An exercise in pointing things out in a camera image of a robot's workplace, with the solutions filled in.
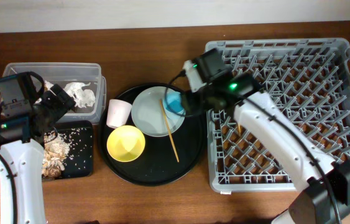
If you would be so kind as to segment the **white napkin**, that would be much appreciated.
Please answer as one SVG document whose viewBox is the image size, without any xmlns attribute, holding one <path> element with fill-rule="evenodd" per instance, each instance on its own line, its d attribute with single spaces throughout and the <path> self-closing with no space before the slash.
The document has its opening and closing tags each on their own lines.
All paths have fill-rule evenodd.
<svg viewBox="0 0 350 224">
<path fill-rule="evenodd" d="M 87 89 L 91 83 L 70 82 L 63 90 L 74 99 L 76 108 L 92 107 L 96 103 L 96 97 L 91 89 Z"/>
</svg>

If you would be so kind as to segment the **wooden chopstick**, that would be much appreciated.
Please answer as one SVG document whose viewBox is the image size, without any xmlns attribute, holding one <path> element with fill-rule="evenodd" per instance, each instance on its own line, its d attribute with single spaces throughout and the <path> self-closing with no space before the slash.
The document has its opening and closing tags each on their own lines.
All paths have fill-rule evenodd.
<svg viewBox="0 0 350 224">
<path fill-rule="evenodd" d="M 160 109 L 161 109 L 161 112 L 162 112 L 163 120 L 164 120 L 166 129 L 167 129 L 167 132 L 168 132 L 168 136 L 169 136 L 169 138 L 170 138 L 170 142 L 171 142 L 171 145 L 172 145 L 172 149 L 173 149 L 175 158 L 176 158 L 177 162 L 179 163 L 180 160 L 179 160 L 178 153 L 177 153 L 177 149 L 176 149 L 176 147 L 175 147 L 175 143 L 174 143 L 174 140 L 173 140 L 173 137 L 172 137 L 172 132 L 171 132 L 170 127 L 169 127 L 169 123 L 168 123 L 168 120 L 167 120 L 167 115 L 166 115 L 165 109 L 164 109 L 164 107 L 163 107 L 163 101 L 162 101 L 162 99 L 160 99 L 159 102 L 160 102 Z"/>
<path fill-rule="evenodd" d="M 237 131 L 238 131 L 238 134 L 241 136 L 242 135 L 242 128 L 241 128 L 241 125 L 237 125 Z"/>
</svg>

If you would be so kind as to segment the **blue plastic cup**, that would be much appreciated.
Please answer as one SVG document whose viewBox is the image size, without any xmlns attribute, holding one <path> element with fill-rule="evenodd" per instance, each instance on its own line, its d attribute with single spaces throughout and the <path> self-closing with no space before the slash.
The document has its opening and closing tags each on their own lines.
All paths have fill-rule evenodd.
<svg viewBox="0 0 350 224">
<path fill-rule="evenodd" d="M 183 114 L 185 112 L 182 106 L 182 99 L 180 92 L 168 90 L 163 97 L 163 107 L 171 114 Z"/>
</svg>

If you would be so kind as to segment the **pink plastic cup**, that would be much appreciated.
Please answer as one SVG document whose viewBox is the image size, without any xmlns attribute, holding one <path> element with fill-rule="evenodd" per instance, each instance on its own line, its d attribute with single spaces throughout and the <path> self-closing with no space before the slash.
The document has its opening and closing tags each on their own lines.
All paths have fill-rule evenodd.
<svg viewBox="0 0 350 224">
<path fill-rule="evenodd" d="M 109 101 L 106 125 L 116 129 L 124 126 L 131 113 L 132 105 L 126 101 L 112 99 Z"/>
</svg>

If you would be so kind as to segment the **yellow bowl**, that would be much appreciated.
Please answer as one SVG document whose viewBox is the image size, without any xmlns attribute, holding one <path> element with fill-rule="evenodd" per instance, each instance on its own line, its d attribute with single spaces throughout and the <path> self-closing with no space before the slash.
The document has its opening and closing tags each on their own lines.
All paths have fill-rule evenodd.
<svg viewBox="0 0 350 224">
<path fill-rule="evenodd" d="M 115 161 L 131 162 L 142 155 L 145 137 L 135 126 L 121 126 L 108 136 L 106 147 L 108 154 Z"/>
</svg>

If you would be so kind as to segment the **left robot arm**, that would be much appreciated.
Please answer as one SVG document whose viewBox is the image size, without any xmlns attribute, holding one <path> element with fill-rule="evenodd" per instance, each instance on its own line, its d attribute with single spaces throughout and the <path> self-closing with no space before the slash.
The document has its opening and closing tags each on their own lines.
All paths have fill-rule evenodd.
<svg viewBox="0 0 350 224">
<path fill-rule="evenodd" d="M 45 223 L 42 190 L 44 134 L 75 106 L 66 91 L 54 84 L 34 103 L 2 118 L 0 105 L 0 222 Z"/>
</svg>

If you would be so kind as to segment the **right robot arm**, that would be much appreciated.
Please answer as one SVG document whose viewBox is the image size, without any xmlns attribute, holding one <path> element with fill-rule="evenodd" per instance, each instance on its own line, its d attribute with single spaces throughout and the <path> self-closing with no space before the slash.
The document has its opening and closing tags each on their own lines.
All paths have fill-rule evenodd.
<svg viewBox="0 0 350 224">
<path fill-rule="evenodd" d="M 272 223 L 341 223 L 350 214 L 350 161 L 337 163 L 318 149 L 276 107 L 250 75 L 221 72 L 213 78 L 182 71 L 190 90 L 183 93 L 187 112 L 226 110 L 280 163 L 298 197 Z"/>
</svg>

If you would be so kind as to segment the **clear plastic waste bin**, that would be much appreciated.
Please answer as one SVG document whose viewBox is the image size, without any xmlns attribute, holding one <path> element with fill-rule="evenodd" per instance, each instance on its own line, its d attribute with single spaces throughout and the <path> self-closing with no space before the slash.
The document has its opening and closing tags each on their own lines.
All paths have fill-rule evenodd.
<svg viewBox="0 0 350 224">
<path fill-rule="evenodd" d="M 9 76 L 21 72 L 35 72 L 45 81 L 51 84 L 65 85 L 78 82 L 84 83 L 83 90 L 91 90 L 94 93 L 93 106 L 84 108 L 76 107 L 64 115 L 59 122 L 88 120 L 92 124 L 98 124 L 106 107 L 106 79 L 101 74 L 101 67 L 97 63 L 75 62 L 23 62 L 9 63 L 6 65 L 3 75 Z"/>
</svg>

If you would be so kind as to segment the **grey dishwasher rack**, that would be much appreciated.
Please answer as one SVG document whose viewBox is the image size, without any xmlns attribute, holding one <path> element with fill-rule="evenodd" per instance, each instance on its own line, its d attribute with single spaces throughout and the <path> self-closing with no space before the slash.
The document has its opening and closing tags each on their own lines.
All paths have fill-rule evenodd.
<svg viewBox="0 0 350 224">
<path fill-rule="evenodd" d="M 222 40 L 218 49 L 235 75 L 252 75 L 279 110 L 336 162 L 350 161 L 350 44 L 346 39 Z M 289 191 L 282 166 L 224 111 L 207 114 L 211 188 Z"/>
</svg>

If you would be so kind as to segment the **pale green plate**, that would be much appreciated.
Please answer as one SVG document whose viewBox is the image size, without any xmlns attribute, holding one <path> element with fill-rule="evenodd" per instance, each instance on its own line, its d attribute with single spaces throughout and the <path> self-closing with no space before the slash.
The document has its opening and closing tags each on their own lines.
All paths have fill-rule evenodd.
<svg viewBox="0 0 350 224">
<path fill-rule="evenodd" d="M 164 137 L 168 135 L 162 112 L 160 99 L 163 100 L 164 86 L 153 86 L 142 91 L 134 100 L 131 116 L 135 126 L 144 134 L 152 137 Z M 185 117 L 171 114 L 165 110 L 171 132 L 175 132 L 184 122 Z"/>
</svg>

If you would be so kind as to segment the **round black serving tray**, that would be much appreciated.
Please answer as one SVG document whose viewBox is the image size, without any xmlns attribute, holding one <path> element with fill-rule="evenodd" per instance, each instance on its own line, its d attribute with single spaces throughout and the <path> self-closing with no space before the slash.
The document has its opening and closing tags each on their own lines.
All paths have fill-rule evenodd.
<svg viewBox="0 0 350 224">
<path fill-rule="evenodd" d="M 126 90 L 116 98 L 132 105 L 142 91 L 153 86 L 164 86 L 179 91 L 179 88 L 164 83 L 146 83 Z M 201 115 L 185 118 L 183 124 L 172 133 L 179 163 L 175 158 L 168 135 L 152 137 L 144 133 L 145 148 L 142 155 L 131 162 L 118 162 L 107 152 L 107 139 L 113 129 L 106 125 L 106 119 L 107 112 L 105 111 L 98 128 L 99 151 L 105 163 L 116 175 L 133 184 L 156 186 L 176 181 L 194 168 L 206 147 L 206 119 Z M 131 115 L 126 123 L 135 126 Z"/>
</svg>

